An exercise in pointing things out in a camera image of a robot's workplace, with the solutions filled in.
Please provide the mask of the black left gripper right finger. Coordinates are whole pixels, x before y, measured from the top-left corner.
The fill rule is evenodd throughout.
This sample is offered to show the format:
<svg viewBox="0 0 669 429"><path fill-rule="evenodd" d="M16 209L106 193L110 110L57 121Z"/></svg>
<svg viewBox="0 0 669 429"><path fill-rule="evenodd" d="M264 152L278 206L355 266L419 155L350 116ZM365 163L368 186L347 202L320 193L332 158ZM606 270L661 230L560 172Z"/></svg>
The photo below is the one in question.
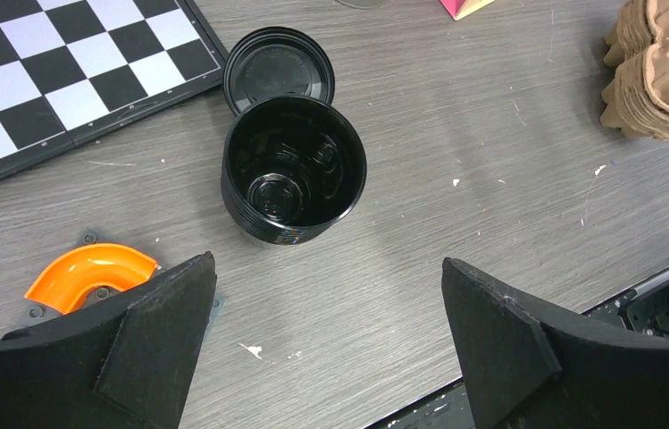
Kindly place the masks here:
<svg viewBox="0 0 669 429"><path fill-rule="evenodd" d="M479 428L669 428L669 339L446 258L441 290Z"/></svg>

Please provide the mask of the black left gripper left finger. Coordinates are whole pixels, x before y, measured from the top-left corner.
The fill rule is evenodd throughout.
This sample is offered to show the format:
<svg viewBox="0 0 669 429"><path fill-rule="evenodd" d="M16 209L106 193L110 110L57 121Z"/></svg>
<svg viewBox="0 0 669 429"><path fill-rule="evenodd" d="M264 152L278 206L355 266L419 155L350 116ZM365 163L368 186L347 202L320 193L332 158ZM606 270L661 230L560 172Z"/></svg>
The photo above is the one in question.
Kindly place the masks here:
<svg viewBox="0 0 669 429"><path fill-rule="evenodd" d="M209 324L212 254L0 339L0 428L176 428Z"/></svg>

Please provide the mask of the orange curved pipe piece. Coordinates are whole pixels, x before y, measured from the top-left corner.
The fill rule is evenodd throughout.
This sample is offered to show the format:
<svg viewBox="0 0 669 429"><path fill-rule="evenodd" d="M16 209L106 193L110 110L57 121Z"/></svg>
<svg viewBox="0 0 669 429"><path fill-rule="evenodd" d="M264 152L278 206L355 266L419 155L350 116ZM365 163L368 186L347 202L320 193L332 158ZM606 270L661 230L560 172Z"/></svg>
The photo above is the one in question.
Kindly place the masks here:
<svg viewBox="0 0 669 429"><path fill-rule="evenodd" d="M147 282L160 268L152 257L128 246L97 243L66 252L50 263L24 295L67 315L101 287L124 292Z"/></svg>

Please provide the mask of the black cup stack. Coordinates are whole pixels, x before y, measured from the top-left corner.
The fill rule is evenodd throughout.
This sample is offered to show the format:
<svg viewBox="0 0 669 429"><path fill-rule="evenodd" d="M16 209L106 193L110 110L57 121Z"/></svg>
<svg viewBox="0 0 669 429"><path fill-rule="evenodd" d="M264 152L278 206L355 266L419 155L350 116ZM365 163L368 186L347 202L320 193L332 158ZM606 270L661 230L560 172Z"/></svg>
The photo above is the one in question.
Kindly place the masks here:
<svg viewBox="0 0 669 429"><path fill-rule="evenodd" d="M300 245L320 236L355 208L366 179L354 126L311 97L254 103L225 139L223 203L240 230L265 243Z"/></svg>

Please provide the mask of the black white chessboard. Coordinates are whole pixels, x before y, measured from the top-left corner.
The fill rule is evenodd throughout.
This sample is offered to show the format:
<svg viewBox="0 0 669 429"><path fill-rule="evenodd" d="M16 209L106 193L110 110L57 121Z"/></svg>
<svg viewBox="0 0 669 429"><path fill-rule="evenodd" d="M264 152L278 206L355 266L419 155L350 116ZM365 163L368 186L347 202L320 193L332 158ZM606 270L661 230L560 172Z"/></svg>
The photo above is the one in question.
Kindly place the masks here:
<svg viewBox="0 0 669 429"><path fill-rule="evenodd" d="M0 1L0 180L219 87L192 1Z"/></svg>

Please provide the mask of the black lid stack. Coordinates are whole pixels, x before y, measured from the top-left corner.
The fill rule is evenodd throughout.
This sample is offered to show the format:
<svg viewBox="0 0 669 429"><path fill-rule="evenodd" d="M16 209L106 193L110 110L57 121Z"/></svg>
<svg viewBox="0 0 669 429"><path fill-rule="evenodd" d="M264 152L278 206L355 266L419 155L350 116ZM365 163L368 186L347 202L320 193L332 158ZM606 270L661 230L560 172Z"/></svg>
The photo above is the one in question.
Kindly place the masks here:
<svg viewBox="0 0 669 429"><path fill-rule="evenodd" d="M279 96L304 96L331 104L334 68L323 48L298 29L271 26L245 35L231 50L222 89L236 116Z"/></svg>

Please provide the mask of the pink cakes paper bag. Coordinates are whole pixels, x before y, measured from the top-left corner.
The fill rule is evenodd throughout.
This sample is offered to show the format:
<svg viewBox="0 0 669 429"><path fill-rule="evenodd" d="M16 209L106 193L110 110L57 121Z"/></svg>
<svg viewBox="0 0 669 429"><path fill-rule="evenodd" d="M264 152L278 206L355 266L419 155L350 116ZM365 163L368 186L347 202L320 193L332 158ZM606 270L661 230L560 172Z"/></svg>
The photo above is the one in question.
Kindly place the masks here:
<svg viewBox="0 0 669 429"><path fill-rule="evenodd" d="M459 21L464 17L479 11L481 8L492 4L495 0L440 0L439 2L455 20Z"/></svg>

